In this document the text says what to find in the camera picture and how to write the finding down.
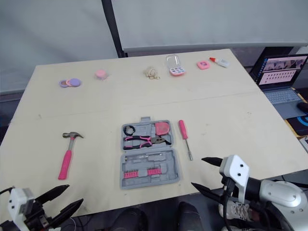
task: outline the person's foot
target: person's foot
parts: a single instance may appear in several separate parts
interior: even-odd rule
[[[232,231],[255,231],[254,229],[251,229],[251,228],[244,228],[244,229],[240,229],[240,228],[237,228],[235,226],[230,226],[231,230]],[[221,231],[228,231],[227,230],[227,227],[223,227]]]
[[[218,205],[219,214],[223,217],[223,205]],[[227,203],[227,219],[241,219],[251,221],[249,214],[249,205],[238,202],[228,201]]]

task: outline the hammer head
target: hammer head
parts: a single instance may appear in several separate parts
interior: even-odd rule
[[[77,133],[77,132],[74,132],[74,131],[71,131],[70,133],[63,133],[62,134],[62,136],[64,137],[64,138],[76,138],[76,137],[81,137],[81,138],[83,138],[83,136],[82,135],[80,135],[79,133]]]

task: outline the pliers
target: pliers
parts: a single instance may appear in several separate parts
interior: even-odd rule
[[[124,138],[124,141],[135,141],[135,140],[141,140],[141,141],[146,141],[145,143],[142,143],[140,145],[135,145],[135,146],[124,146],[124,150],[131,150],[131,149],[138,149],[138,148],[143,148],[143,147],[151,147],[153,144],[156,143],[162,143],[165,142],[168,145],[171,145],[170,142],[166,141],[164,138],[161,137],[151,137],[151,136],[129,136]]]

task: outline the mouse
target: mouse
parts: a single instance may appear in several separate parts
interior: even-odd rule
[[[303,112],[305,112],[305,113],[308,113],[308,103],[300,102],[300,103],[297,104],[297,107],[298,107],[301,111],[303,111]]]

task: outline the pink screwdriver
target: pink screwdriver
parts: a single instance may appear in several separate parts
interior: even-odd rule
[[[186,145],[187,145],[187,148],[188,148],[189,160],[192,161],[193,160],[193,156],[192,156],[191,151],[189,150],[189,146],[188,146],[188,143],[187,143],[188,136],[187,136],[187,131],[186,131],[185,124],[184,124],[183,120],[179,120],[179,127],[180,127],[180,131],[181,131],[183,140],[186,141]]]

